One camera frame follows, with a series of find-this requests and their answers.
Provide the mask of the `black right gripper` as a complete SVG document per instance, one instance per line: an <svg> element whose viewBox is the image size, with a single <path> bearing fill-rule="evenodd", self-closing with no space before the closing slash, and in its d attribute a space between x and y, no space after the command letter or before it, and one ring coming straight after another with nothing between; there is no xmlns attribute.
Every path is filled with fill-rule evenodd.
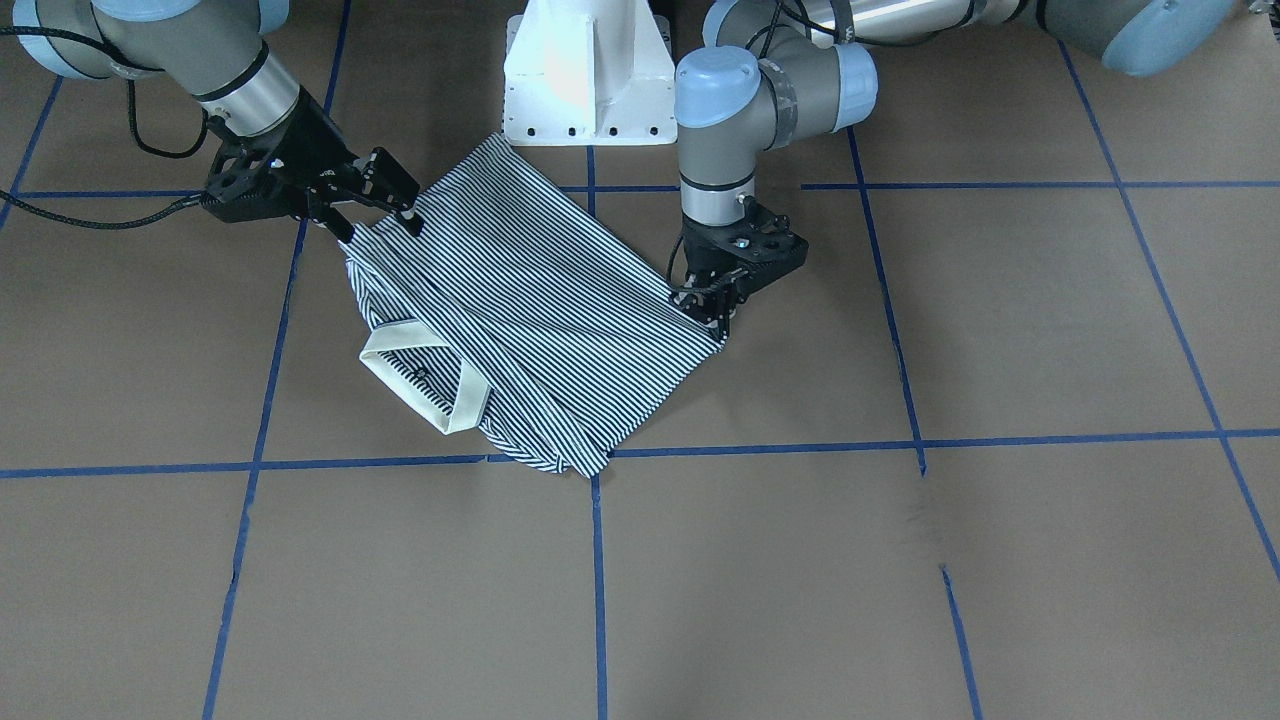
<svg viewBox="0 0 1280 720"><path fill-rule="evenodd" d="M220 140L201 205L225 223L278 217L311 220L342 243L353 224L335 209L360 202L389 213L413 237L424 219L415 209L420 183L384 147L366 158L348 150L339 128L307 92L271 129L233 135L219 117L206 120Z"/></svg>

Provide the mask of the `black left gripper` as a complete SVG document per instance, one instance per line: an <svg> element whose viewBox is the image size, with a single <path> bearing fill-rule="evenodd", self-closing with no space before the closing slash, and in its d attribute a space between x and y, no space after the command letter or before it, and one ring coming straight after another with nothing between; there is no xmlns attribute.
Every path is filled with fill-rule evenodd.
<svg viewBox="0 0 1280 720"><path fill-rule="evenodd" d="M672 288L672 302L695 322L712 325L721 346L731 336L737 306L799 269L809 250L808 241L791 229L788 217L755 200L748 200L745 217L728 225L684 217L678 240L687 272L685 282Z"/></svg>

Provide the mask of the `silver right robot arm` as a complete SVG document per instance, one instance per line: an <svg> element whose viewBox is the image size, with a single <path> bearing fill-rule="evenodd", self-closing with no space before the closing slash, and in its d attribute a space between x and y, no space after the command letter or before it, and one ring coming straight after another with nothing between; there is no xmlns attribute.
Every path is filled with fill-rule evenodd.
<svg viewBox="0 0 1280 720"><path fill-rule="evenodd" d="M353 236L343 202L387 211L410 234L419 183L384 149L351 152L325 109L265 37L285 1L18 1L4 35L55 74L78 79L170 76L202 109L220 149L205 188L172 205L225 223L278 217Z"/></svg>

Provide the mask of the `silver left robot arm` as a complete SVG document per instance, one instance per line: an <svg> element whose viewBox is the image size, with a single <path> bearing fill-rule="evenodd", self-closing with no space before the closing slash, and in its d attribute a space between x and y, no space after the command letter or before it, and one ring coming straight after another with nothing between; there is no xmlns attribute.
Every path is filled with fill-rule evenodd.
<svg viewBox="0 0 1280 720"><path fill-rule="evenodd" d="M969 26L1020 23L1126 76L1176 65L1233 1L717 1L703 46L675 70L687 264L672 302L710 337L737 306L799 269L808 243L762 205L756 160L873 111L873 47L911 47Z"/></svg>

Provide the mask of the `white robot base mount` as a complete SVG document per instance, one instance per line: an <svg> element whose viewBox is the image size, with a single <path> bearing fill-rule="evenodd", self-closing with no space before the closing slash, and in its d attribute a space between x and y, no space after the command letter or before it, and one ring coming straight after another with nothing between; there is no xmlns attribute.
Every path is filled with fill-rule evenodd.
<svg viewBox="0 0 1280 720"><path fill-rule="evenodd" d="M503 70L512 145L677 140L669 23L648 1L530 1L506 23Z"/></svg>

